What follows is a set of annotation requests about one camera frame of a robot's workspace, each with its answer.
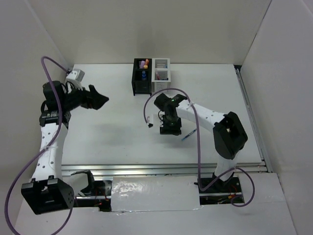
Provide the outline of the teal blue pen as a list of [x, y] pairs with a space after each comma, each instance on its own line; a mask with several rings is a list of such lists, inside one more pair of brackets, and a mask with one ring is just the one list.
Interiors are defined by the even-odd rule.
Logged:
[[188, 137], [190, 137], [192, 134], [194, 134], [197, 131], [197, 129], [194, 129], [193, 131], [191, 131], [190, 133], [188, 133], [185, 137], [183, 137], [181, 139], [181, 141], [184, 141], [185, 139], [187, 139]]

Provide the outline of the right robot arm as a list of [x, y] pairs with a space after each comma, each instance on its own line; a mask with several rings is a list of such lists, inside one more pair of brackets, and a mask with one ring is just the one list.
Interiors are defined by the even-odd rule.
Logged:
[[160, 94], [154, 105], [164, 114], [161, 116], [162, 124], [160, 134], [181, 135], [181, 120], [194, 122], [197, 128], [202, 127], [213, 134], [214, 146], [219, 154], [217, 167], [213, 173], [213, 181], [203, 186], [201, 182], [201, 163], [198, 162], [198, 182], [201, 191], [209, 189], [212, 185], [215, 190], [224, 192], [230, 187], [237, 164], [237, 155], [248, 140], [239, 117], [234, 112], [227, 114], [192, 104], [186, 96], [178, 94], [172, 98]]

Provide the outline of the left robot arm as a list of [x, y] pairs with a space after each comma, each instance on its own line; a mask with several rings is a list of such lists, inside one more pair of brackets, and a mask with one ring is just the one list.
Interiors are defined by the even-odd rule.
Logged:
[[23, 198], [35, 214], [71, 209], [79, 193], [92, 195], [96, 191], [97, 184], [90, 170], [74, 172], [68, 182], [63, 180], [63, 148], [70, 112], [78, 107], [98, 110], [109, 101], [93, 85], [85, 89], [73, 80], [47, 82], [43, 93], [45, 101], [39, 119], [41, 154], [30, 182], [21, 187]]

